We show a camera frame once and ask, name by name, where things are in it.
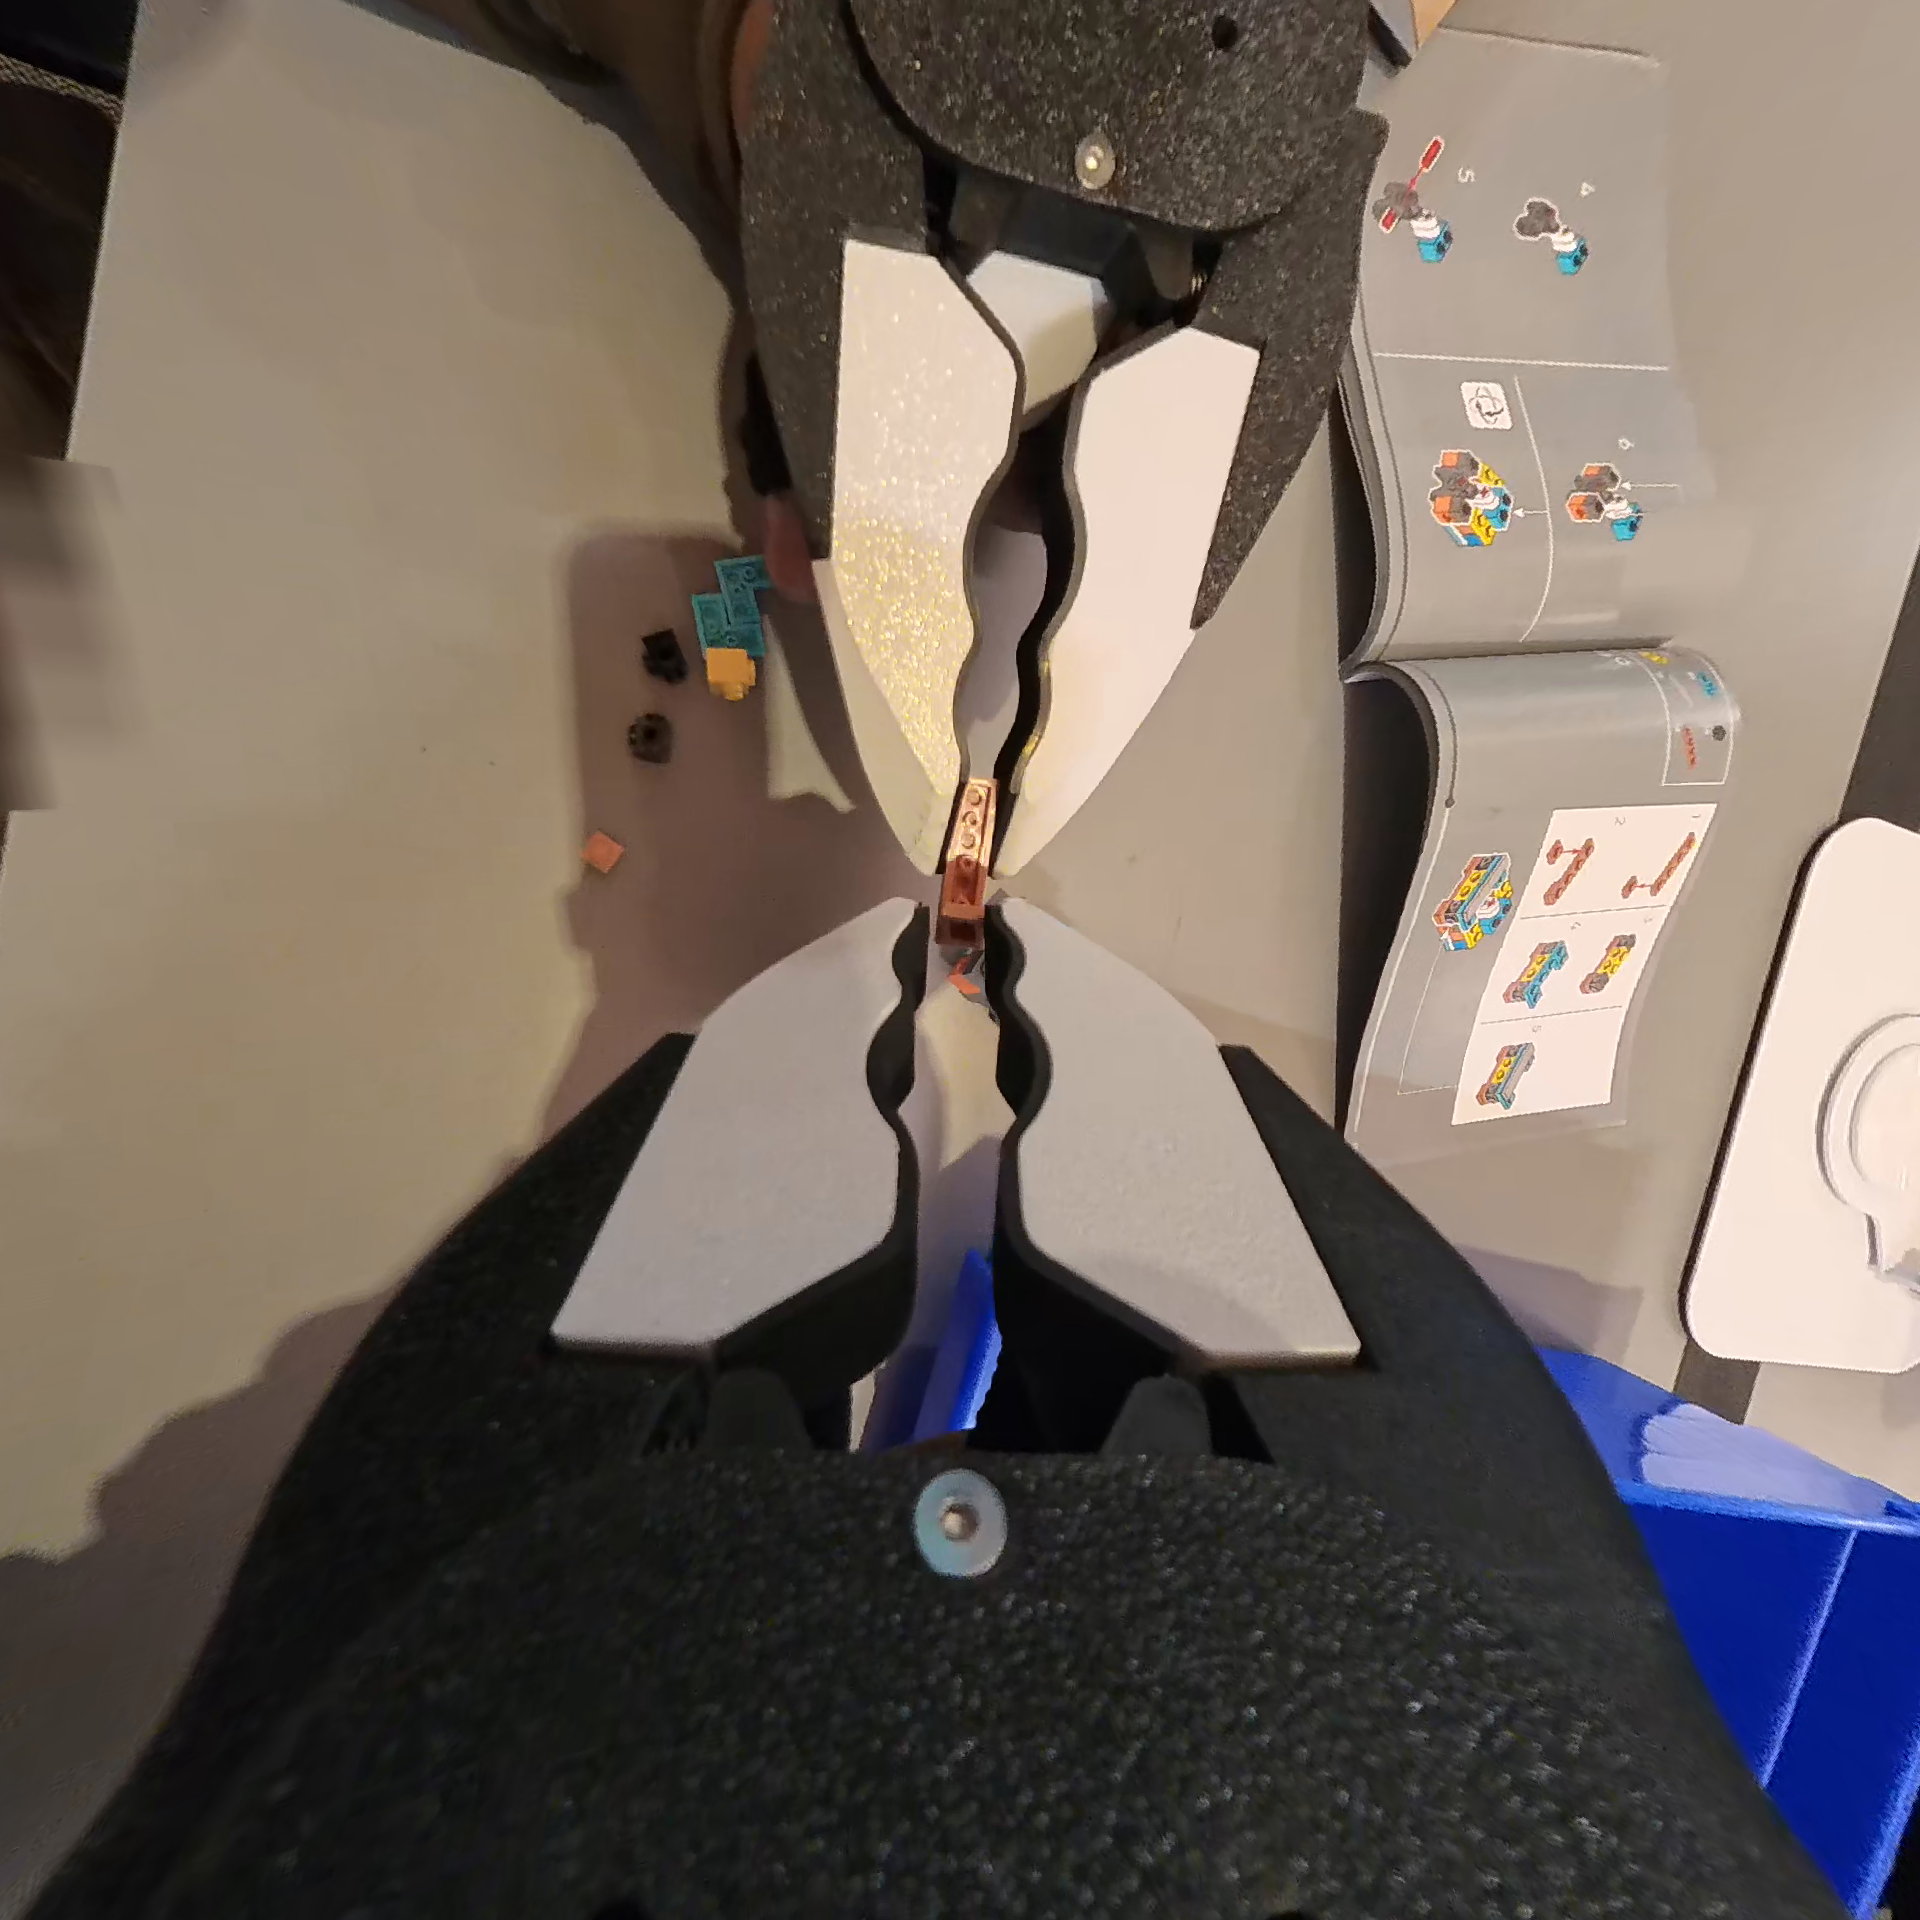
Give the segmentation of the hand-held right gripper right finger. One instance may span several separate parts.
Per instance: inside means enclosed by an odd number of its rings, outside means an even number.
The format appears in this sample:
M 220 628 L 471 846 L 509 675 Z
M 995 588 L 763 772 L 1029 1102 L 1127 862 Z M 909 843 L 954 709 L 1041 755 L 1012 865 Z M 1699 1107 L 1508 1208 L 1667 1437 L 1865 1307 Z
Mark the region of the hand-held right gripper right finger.
M 1205 1025 L 1029 900 L 997 905 L 989 934 L 1010 1248 L 1203 1370 L 1354 1363 L 1354 1322 Z

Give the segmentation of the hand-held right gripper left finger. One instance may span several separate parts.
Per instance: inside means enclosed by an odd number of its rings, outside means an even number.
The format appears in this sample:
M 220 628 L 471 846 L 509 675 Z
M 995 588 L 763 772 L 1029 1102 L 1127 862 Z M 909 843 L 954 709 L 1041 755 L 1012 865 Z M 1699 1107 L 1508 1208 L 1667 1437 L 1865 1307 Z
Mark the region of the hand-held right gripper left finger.
M 550 1326 L 571 1354 L 879 1363 L 916 1296 L 929 910 L 886 899 L 725 1000 Z

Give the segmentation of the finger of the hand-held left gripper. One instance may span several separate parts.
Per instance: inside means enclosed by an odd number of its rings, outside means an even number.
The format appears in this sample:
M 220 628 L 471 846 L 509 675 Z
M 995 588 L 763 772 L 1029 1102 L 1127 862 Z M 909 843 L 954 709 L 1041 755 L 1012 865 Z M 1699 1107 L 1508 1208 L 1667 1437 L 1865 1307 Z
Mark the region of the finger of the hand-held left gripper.
M 843 249 L 831 525 L 819 602 L 855 752 L 919 873 L 966 777 L 955 722 L 977 651 L 977 525 L 1018 446 L 1025 369 L 937 259 Z
M 1041 721 L 998 842 L 1019 873 L 1092 798 L 1185 660 L 1259 350 L 1159 328 L 1071 397 L 1071 576 L 1043 634 Z

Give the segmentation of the blue plastic bin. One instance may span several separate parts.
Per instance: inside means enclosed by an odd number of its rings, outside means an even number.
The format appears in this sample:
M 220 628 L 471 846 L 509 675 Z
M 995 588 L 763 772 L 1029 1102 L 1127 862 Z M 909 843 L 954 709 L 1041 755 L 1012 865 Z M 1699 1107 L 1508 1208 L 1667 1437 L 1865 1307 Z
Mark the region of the blue plastic bin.
M 1761 1787 L 1815 1889 L 1871 1914 L 1916 1813 L 1916 1507 L 1623 1370 L 1539 1350 L 1421 1219 L 1314 1220 L 1228 1291 L 1133 1233 L 1004 1219 L 883 1374 L 866 1448 L 1090 1451 L 1180 1363 L 1215 1448 L 1322 1482 L 1450 1569 L 1699 1806 Z

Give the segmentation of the grey desk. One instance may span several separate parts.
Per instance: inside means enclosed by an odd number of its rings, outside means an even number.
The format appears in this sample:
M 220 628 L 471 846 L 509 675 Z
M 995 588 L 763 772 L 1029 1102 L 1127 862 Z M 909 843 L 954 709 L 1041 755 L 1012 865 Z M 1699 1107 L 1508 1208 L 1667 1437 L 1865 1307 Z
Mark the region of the grey desk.
M 1667 70 L 1740 772 L 1628 1120 L 1419 1169 L 1529 1313 L 1670 1384 L 1791 875 L 1916 548 L 1916 5 L 1468 5 Z M 4 867 L 4 1552 L 249 1525 L 371 1301 L 666 1028 L 909 886 L 831 678 L 621 772 L 725 500 L 730 304 L 637 160 L 353 5 L 140 22 L 75 452 L 102 597 Z M 588 832 L 626 846 L 588 873 Z

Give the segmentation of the grey instruction booklet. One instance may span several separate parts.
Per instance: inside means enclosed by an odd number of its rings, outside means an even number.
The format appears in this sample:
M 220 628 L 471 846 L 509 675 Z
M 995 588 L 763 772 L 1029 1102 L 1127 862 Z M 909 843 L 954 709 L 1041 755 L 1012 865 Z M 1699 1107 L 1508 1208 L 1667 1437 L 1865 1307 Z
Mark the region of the grey instruction booklet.
M 1735 770 L 1679 646 L 1711 473 L 1668 293 L 1665 70 L 1444 28 L 1388 121 L 1340 420 L 1346 1139 L 1406 1171 L 1614 1125 Z

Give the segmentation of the white stand base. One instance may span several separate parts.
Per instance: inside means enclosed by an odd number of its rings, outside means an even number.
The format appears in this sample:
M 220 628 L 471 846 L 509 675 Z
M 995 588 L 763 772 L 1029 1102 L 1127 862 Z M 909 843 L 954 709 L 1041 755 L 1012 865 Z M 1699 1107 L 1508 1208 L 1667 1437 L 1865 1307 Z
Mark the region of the white stand base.
M 1918 1361 L 1916 829 L 1860 818 L 1811 857 L 1683 1307 L 1723 1361 Z

